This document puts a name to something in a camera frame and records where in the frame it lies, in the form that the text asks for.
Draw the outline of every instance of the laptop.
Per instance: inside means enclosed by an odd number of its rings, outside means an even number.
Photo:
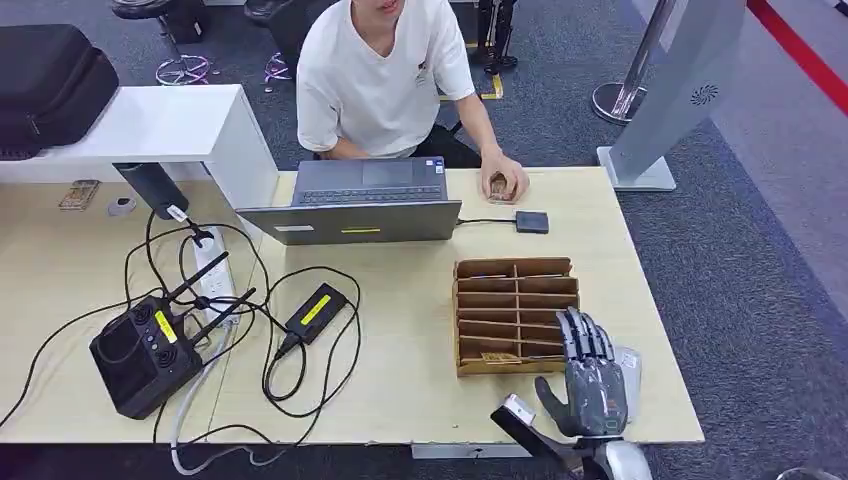
[[[447,240],[461,201],[447,199],[444,160],[304,161],[290,207],[236,213],[286,245]]]

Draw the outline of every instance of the black bag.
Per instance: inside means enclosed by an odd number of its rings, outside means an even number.
[[[0,27],[0,161],[79,141],[118,89],[102,51],[73,25]]]

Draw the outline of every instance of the desk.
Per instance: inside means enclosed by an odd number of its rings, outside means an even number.
[[[601,168],[528,169],[531,189],[518,208],[546,210],[548,235],[517,234],[511,225],[459,227],[448,242],[285,247],[266,239],[261,255],[272,278],[310,265],[328,265],[356,277],[363,291],[359,365],[321,415],[309,443],[316,444],[502,444],[510,442],[489,414],[509,393],[519,394],[540,415],[539,429],[560,438],[532,387],[532,375],[457,378],[453,356],[451,284],[455,261],[468,258],[568,256],[580,280],[581,306],[618,345],[643,355],[640,413],[625,437],[640,443],[703,441],[698,419],[654,305],[618,201]],[[476,171],[449,171],[451,198],[464,204],[462,218],[510,218],[515,207],[486,203]],[[281,173],[275,204],[288,204],[294,173]],[[315,288],[327,281],[349,298],[349,281],[328,273],[298,277],[275,291],[273,312],[285,321]],[[251,282],[260,285],[256,274]],[[329,348],[344,322],[339,317],[309,348],[302,391],[285,403],[303,411],[320,396]],[[309,420],[275,411],[260,391],[268,322],[254,326],[230,356],[211,426],[245,423],[272,439],[292,442]],[[346,371],[353,332],[340,342],[331,385]],[[275,391],[296,378],[299,355],[277,369]],[[562,375],[551,384],[564,394]],[[216,442],[257,442],[249,432],[226,431]]]
[[[238,225],[213,182],[183,182],[190,213],[204,221]],[[126,217],[110,218],[106,205],[131,196],[126,183],[103,184],[84,212],[57,208],[68,185],[0,185],[0,410],[11,408],[23,388],[32,356],[41,343],[68,320],[124,298],[124,257],[144,240],[150,210],[139,207]],[[154,234],[176,228],[157,220]],[[176,250],[182,237],[154,244],[157,265],[169,285],[180,283]],[[255,263],[247,241],[224,230],[231,253],[235,288],[244,291]],[[186,268],[193,273],[194,255]],[[157,285],[144,252],[133,256],[130,292],[140,295]],[[118,415],[97,373],[88,344],[102,326],[120,313],[92,316],[61,333],[42,354],[30,392],[18,412],[0,429],[2,442],[149,442],[153,417],[146,421]],[[223,369],[212,373],[195,398],[184,435],[206,432]],[[185,394],[182,390],[177,397]],[[179,400],[166,412],[176,410]],[[171,422],[162,432],[170,434]]]
[[[0,162],[0,184],[121,182],[112,164],[150,162],[174,180],[211,175],[232,208],[267,206],[276,187],[277,166],[241,85],[121,87],[79,142]]]

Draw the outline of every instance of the yellow label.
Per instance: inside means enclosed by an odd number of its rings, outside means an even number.
[[[316,303],[315,306],[312,307],[312,310],[310,310],[309,313],[307,313],[306,316],[303,317],[303,320],[300,321],[300,324],[309,325],[309,322],[311,322],[312,319],[315,318],[315,315],[318,315],[318,312],[320,312],[321,309],[324,308],[324,305],[326,305],[329,301],[329,295],[324,295],[323,297],[321,297],[321,300],[318,300],[318,303]]]
[[[167,338],[170,343],[176,342],[177,335],[174,333],[174,329],[171,328],[171,324],[168,323],[168,319],[165,318],[165,314],[160,310],[153,316],[156,318],[156,323],[159,324],[159,328],[162,329],[162,333],[165,334],[165,338]]]
[[[342,233],[380,233],[379,228],[345,228]]]
[[[480,354],[483,361],[493,365],[521,363],[521,359],[511,353],[483,352]]]

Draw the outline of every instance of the robotic hand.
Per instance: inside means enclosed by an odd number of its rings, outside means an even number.
[[[564,339],[568,403],[537,377],[536,395],[560,432],[579,437],[574,447],[548,438],[532,427],[533,413],[516,395],[492,413],[492,420],[533,456],[567,463],[579,456],[585,480],[650,480],[642,451],[622,440],[627,425],[627,394],[621,367],[606,331],[592,318],[569,307],[557,312]]]

